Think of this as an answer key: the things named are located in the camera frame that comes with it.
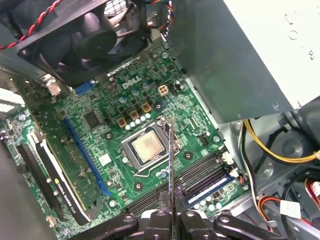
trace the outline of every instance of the fan blade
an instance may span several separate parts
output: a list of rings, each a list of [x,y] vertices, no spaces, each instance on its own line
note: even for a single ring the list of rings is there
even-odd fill
[[[56,70],[71,49],[71,39],[67,35],[56,35],[42,41],[40,49],[45,61]]]
[[[125,10],[123,10],[122,12],[120,12],[118,15],[114,16],[113,18],[109,19],[109,22],[111,23],[111,26],[114,27],[115,25],[117,25],[118,23],[120,23],[122,21],[122,19],[124,19],[124,17],[130,13],[130,11],[134,8],[134,4],[131,3],[129,5],[129,7],[127,7]]]
[[[117,37],[118,39],[124,38],[124,37],[126,37],[126,36],[128,36],[128,35],[130,35],[130,34],[135,33],[135,32],[138,31],[138,30],[139,30],[139,29],[134,29],[134,30],[131,30],[131,31],[123,32],[123,33],[117,33],[116,37]]]
[[[61,62],[74,70],[87,70],[84,60],[71,49],[61,60]]]

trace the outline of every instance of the motherboard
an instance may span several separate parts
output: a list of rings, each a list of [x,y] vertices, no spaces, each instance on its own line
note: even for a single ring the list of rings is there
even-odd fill
[[[5,144],[59,240],[121,213],[139,216],[174,185],[187,208],[211,216],[245,192],[194,89],[162,45],[75,89],[52,96],[15,81],[27,108],[1,123]]]

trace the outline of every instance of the red and black wire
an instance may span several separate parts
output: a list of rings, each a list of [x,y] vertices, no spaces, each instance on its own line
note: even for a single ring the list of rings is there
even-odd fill
[[[160,32],[165,30],[173,21],[174,21],[174,16],[175,16],[175,10],[173,7],[169,4],[167,0],[151,0],[148,1],[146,4],[156,4],[156,3],[162,3],[165,4],[166,8],[168,9],[168,20],[166,21],[165,24],[161,26],[156,26],[156,25],[149,25],[148,27],[151,29],[158,29]]]
[[[44,12],[42,12],[39,17],[37,18],[37,20],[35,21],[34,24],[32,24],[28,30],[28,33],[23,35],[22,37],[20,37],[20,39],[18,41],[12,42],[10,44],[7,45],[3,45],[0,46],[0,50],[4,50],[4,49],[10,49],[13,48],[15,45],[17,45],[18,43],[21,43],[22,41],[26,40],[28,37],[30,37],[34,31],[43,23],[44,19],[46,18],[46,16],[51,13],[52,11],[55,10],[55,8],[57,6],[59,6],[64,0],[57,0],[55,1],[51,6],[49,6]]]
[[[278,197],[275,197],[275,196],[264,196],[264,197],[262,197],[262,198],[259,199],[259,201],[258,201],[259,212],[260,212],[261,216],[262,216],[266,221],[270,221],[270,220],[271,220],[271,219],[269,218],[269,216],[266,214],[266,212],[264,211],[264,209],[263,209],[263,206],[264,206],[265,203],[268,202],[268,201],[273,201],[273,202],[278,202],[278,203],[280,203],[280,202],[281,202],[281,199],[278,198]],[[301,218],[301,220],[302,220],[303,222],[305,222],[306,224],[311,225],[311,222],[310,222],[310,221],[305,220],[305,219],[303,219],[303,218]]]

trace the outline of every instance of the screw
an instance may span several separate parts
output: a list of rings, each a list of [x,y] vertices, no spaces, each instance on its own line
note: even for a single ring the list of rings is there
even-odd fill
[[[70,229],[69,228],[65,228],[63,229],[63,235],[68,236],[70,234]]]
[[[220,142],[220,137],[218,137],[218,136],[215,136],[215,137],[213,138],[213,141],[214,141],[215,143],[218,143],[218,142]]]
[[[132,221],[133,221],[133,218],[132,218],[132,216],[126,216],[126,217],[124,217],[123,221],[124,221],[125,223],[129,223],[129,222],[132,222]]]
[[[165,216],[166,214],[164,211],[158,211],[156,215],[162,217],[162,216]]]
[[[279,103],[277,103],[277,102],[274,103],[274,104],[273,104],[273,108],[274,108],[275,110],[277,110],[277,111],[280,110],[280,105],[279,105]]]
[[[57,101],[57,98],[55,96],[51,97],[51,103],[54,104]]]
[[[188,217],[193,217],[193,216],[195,215],[195,213],[194,213],[193,211],[187,211],[187,212],[186,212],[186,215],[187,215]]]

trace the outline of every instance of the blue pcie slot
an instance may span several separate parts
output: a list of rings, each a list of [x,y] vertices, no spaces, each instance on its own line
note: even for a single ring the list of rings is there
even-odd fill
[[[192,194],[191,196],[186,197],[185,202],[186,202],[187,208],[190,209],[192,206],[201,202],[201,200],[212,195],[213,193],[215,193],[219,189],[223,188],[225,185],[227,185],[228,183],[230,183],[234,179],[235,178],[230,175],[225,175],[222,178],[214,181],[212,184],[207,186],[205,189],[200,189],[200,190],[196,191],[194,194]]]
[[[73,138],[76,146],[78,147],[79,151],[81,152],[83,158],[88,163],[93,175],[96,178],[96,182],[99,185],[99,187],[101,188],[101,190],[103,191],[103,193],[106,195],[111,195],[111,192],[108,191],[108,189],[104,183],[104,179],[101,177],[98,169],[96,168],[96,166],[94,164],[94,161],[91,159],[89,153],[85,149],[85,146],[83,145],[82,141],[80,140],[76,130],[72,126],[71,121],[69,119],[65,118],[62,120],[62,122],[64,123],[64,125],[68,129],[70,135],[72,136],[72,138]]]

